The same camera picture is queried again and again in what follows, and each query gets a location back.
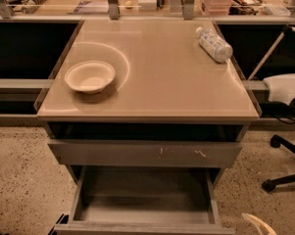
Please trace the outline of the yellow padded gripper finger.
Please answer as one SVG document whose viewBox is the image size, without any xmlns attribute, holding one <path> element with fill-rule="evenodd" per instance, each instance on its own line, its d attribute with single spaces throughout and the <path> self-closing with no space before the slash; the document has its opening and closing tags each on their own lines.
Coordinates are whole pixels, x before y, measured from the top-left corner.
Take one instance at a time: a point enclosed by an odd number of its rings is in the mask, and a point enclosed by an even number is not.
<svg viewBox="0 0 295 235">
<path fill-rule="evenodd" d="M 277 235 L 276 232 L 267 223 L 265 223 L 258 217 L 246 212 L 242 213 L 242 217 L 244 220 L 250 222 L 256 227 L 259 235 Z"/>
</svg>

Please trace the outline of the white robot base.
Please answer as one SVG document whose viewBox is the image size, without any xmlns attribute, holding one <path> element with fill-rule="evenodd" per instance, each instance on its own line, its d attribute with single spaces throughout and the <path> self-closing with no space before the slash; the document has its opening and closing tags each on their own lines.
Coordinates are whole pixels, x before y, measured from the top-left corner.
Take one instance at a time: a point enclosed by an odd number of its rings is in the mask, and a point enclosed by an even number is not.
<svg viewBox="0 0 295 235">
<path fill-rule="evenodd" d="M 263 83 L 269 89 L 269 101 L 289 105 L 295 99 L 295 73 L 266 77 Z"/>
</svg>

